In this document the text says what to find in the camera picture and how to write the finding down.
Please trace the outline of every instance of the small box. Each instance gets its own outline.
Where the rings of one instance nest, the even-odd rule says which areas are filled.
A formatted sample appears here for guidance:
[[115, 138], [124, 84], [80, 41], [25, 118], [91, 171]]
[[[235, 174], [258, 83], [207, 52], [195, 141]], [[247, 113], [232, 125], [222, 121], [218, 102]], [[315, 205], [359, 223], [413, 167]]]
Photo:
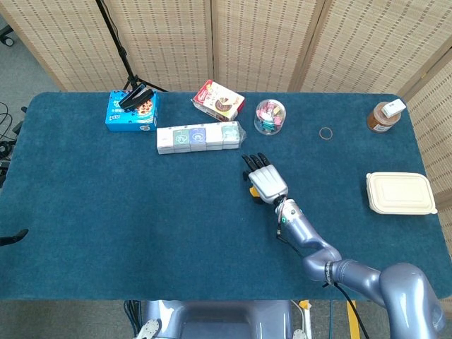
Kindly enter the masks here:
[[215, 81], [207, 80], [191, 101], [196, 108], [220, 121], [232, 121], [244, 106], [245, 98]]
[[141, 106], [125, 112], [119, 102], [129, 93], [125, 90], [113, 90], [107, 108], [105, 124], [113, 132], [155, 131], [160, 97], [157, 92]]
[[175, 150], [188, 149], [190, 151], [189, 129], [183, 126], [173, 129], [173, 144]]
[[207, 150], [223, 149], [223, 134], [220, 122], [215, 124], [206, 124], [206, 145]]
[[157, 129], [157, 150], [159, 154], [174, 152], [173, 130], [171, 127], [166, 129]]
[[207, 150], [206, 129], [204, 127], [190, 129], [190, 149], [192, 152]]
[[223, 148], [230, 148], [231, 145], [239, 145], [240, 133], [239, 125], [235, 121], [221, 127], [223, 136]]

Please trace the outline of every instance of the blue carpet tabletop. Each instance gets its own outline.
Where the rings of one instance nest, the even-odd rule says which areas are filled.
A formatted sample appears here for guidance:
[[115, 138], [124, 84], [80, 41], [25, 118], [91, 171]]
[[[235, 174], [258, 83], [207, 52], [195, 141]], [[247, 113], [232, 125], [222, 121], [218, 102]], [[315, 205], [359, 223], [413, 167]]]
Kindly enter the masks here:
[[[439, 297], [452, 293], [438, 217], [369, 209], [366, 173], [424, 174], [407, 112], [387, 133], [367, 128], [374, 106], [395, 95], [243, 94], [240, 150], [170, 155], [158, 155], [155, 132], [108, 131], [108, 93], [38, 95], [0, 195], [0, 236], [30, 230], [0, 247], [0, 299], [342, 299], [305, 276], [275, 239], [273, 207], [252, 201], [240, 156], [257, 152], [343, 258], [379, 270], [413, 263]], [[159, 126], [215, 121], [194, 93], [159, 95]], [[275, 136], [253, 125], [268, 98], [287, 110]]]

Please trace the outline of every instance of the box packaging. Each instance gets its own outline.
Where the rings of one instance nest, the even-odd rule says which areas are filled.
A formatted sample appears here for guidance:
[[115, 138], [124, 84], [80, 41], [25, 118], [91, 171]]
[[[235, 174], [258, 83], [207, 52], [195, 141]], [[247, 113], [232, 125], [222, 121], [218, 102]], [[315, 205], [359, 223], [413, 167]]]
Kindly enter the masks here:
[[197, 109], [220, 121], [232, 121], [244, 106], [245, 98], [215, 81], [207, 80], [191, 101]]
[[125, 112], [119, 102], [124, 98], [127, 90], [113, 90], [110, 92], [105, 124], [113, 132], [155, 131], [157, 129], [157, 111], [160, 97], [157, 92], [141, 106]]

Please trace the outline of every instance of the metallic robot arm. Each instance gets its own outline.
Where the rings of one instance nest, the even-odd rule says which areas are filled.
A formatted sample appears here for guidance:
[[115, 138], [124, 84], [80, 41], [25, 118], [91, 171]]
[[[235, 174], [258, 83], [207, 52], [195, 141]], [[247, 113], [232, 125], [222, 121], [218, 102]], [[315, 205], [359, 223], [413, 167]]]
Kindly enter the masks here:
[[306, 274], [328, 284], [340, 283], [385, 307], [392, 339], [434, 339], [446, 325], [444, 313], [425, 274], [409, 263], [399, 263], [379, 272], [356, 261], [343, 260], [339, 251], [316, 232], [292, 200], [286, 200], [287, 184], [261, 153], [243, 156], [259, 196], [274, 203], [281, 230], [301, 249], [316, 251], [303, 258]]

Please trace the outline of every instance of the blue box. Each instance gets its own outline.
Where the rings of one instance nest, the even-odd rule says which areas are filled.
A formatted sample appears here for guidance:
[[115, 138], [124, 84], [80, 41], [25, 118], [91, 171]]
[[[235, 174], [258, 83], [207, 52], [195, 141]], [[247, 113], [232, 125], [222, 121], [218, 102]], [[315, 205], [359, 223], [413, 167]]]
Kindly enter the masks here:
[[113, 132], [140, 132], [155, 131], [157, 129], [157, 111], [160, 104], [160, 97], [154, 92], [153, 97], [135, 108], [125, 112], [119, 102], [130, 91], [113, 90], [110, 92], [108, 101], [107, 116], [105, 124]]

